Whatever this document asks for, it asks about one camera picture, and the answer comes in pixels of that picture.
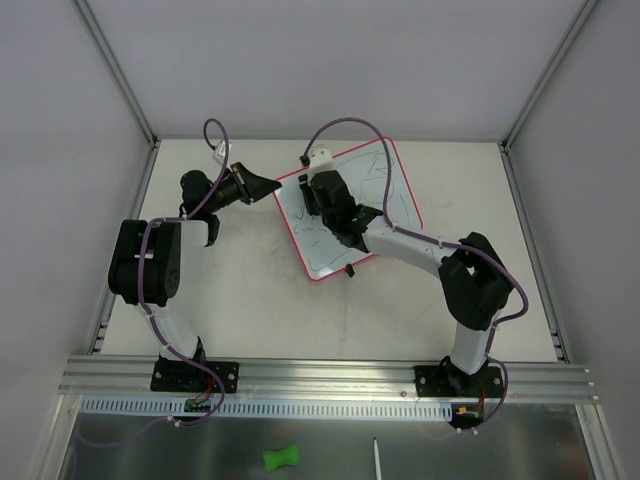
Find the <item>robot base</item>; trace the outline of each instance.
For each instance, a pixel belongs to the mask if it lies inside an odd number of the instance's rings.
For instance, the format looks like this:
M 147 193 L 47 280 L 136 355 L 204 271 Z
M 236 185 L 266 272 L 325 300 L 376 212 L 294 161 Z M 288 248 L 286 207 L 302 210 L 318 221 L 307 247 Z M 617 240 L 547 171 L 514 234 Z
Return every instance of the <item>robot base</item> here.
M 220 377 L 225 394 L 237 392 L 240 373 L 239 363 L 206 360 L 204 349 L 200 342 L 198 342 L 198 349 L 193 360 L 205 365 Z M 202 393 L 207 389 L 208 385 L 209 375 L 199 368 L 181 360 L 167 360 L 164 357 L 159 357 L 153 367 L 150 389 L 153 392 Z M 220 386 L 216 382 L 212 393 L 219 392 Z
M 417 365 L 413 371 L 418 397 L 475 398 L 484 390 L 485 398 L 501 398 L 504 392 L 500 368 L 487 364 L 476 374 L 466 375 L 445 357 L 437 366 Z

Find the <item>green dog toy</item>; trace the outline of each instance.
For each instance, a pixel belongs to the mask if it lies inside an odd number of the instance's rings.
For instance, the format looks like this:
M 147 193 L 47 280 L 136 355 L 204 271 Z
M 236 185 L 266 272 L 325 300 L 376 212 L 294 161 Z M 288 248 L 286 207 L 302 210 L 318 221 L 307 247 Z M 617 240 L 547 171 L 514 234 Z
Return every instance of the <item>green dog toy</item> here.
M 298 446 L 292 443 L 282 450 L 269 450 L 262 455 L 264 458 L 264 469 L 273 472 L 280 467 L 295 466 L 300 463 L 300 453 Z

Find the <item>white table surface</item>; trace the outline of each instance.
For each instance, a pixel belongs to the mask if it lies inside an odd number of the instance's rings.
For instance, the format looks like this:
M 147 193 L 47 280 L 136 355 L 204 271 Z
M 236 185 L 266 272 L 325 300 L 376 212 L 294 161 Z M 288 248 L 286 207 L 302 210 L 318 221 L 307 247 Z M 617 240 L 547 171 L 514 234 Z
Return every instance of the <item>white table surface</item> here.
M 323 141 L 338 153 L 362 142 Z M 230 162 L 276 178 L 299 168 L 306 142 L 237 140 Z M 506 361 L 555 362 L 533 270 L 495 144 L 397 142 L 399 156 L 432 236 L 486 235 L 527 291 L 531 308 L 503 324 L 491 354 Z M 175 216 L 180 177 L 210 179 L 218 165 L 202 140 L 163 140 L 140 218 Z M 438 280 L 390 258 L 356 266 L 356 275 L 311 282 L 272 196 L 218 212 L 213 247 L 183 265 L 176 300 L 208 356 L 306 359 L 439 360 L 456 322 Z M 520 308 L 514 291 L 504 312 Z M 103 354 L 157 355 L 145 320 L 118 298 Z

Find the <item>gray wall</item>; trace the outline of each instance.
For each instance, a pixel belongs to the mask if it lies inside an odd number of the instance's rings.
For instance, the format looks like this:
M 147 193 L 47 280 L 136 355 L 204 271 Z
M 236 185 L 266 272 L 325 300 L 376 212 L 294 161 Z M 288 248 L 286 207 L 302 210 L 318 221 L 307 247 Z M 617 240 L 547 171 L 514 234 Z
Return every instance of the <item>gray wall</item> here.
M 582 0 L 92 0 L 158 134 L 501 139 Z M 332 135 L 354 135 L 344 126 Z
M 0 8 L 0 478 L 92 330 L 146 144 L 68 0 Z
M 640 2 L 604 1 L 514 150 L 573 360 L 593 366 L 629 478 L 640 473 L 639 47 Z

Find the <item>white pen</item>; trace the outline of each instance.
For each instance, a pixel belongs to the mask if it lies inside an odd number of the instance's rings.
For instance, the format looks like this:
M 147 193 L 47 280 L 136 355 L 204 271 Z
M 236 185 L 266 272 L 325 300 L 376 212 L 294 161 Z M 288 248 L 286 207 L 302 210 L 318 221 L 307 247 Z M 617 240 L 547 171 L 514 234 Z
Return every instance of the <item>white pen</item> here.
M 380 452 L 378 451 L 378 439 L 373 437 L 373 459 L 376 462 L 376 480 L 382 480 L 382 470 L 380 470 Z

